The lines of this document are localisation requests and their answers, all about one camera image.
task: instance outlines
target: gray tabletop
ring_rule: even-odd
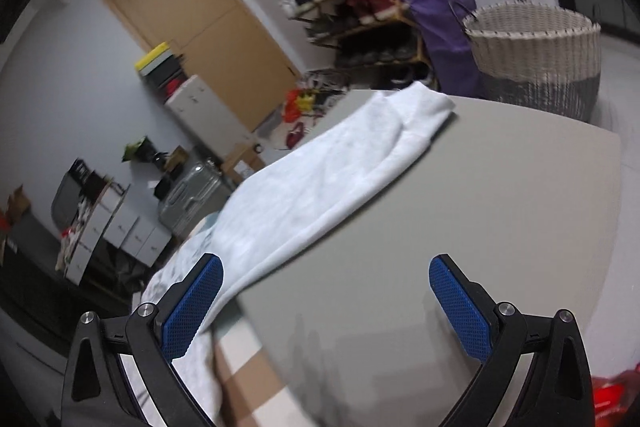
[[[351,92],[314,135],[371,94]],[[568,308],[582,330],[593,313],[620,206],[618,137],[535,110],[454,99],[456,116],[425,156],[239,295],[281,376],[328,425],[438,425],[464,391],[477,364],[429,287],[439,253],[524,313]]]

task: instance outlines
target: checkered cloth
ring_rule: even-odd
[[[212,365],[222,389],[226,427],[315,427],[271,362],[235,301],[212,326]]]

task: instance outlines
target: purple cloth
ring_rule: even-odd
[[[476,0],[403,0],[410,4],[415,21],[433,63],[442,92],[482,97],[480,71],[471,52],[471,42],[453,16],[453,4],[460,20],[468,14],[456,4],[476,9]]]

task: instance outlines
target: silver bolt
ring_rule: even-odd
[[[571,322],[574,320],[574,315],[569,310],[562,310],[558,316],[562,322]]]
[[[80,322],[82,322],[82,324],[88,324],[92,320],[94,320],[94,318],[95,318],[94,312],[84,312],[80,317]]]
[[[138,315],[141,317],[146,317],[147,315],[151,315],[154,312],[154,306],[150,302],[146,302],[144,304],[140,304],[138,306]]]
[[[516,308],[511,303],[501,302],[500,304],[498,304],[498,311],[505,317],[510,317],[516,312]]]

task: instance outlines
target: laundry basket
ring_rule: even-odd
[[[570,10],[508,2],[463,20],[489,100],[588,121],[600,87],[600,25]]]

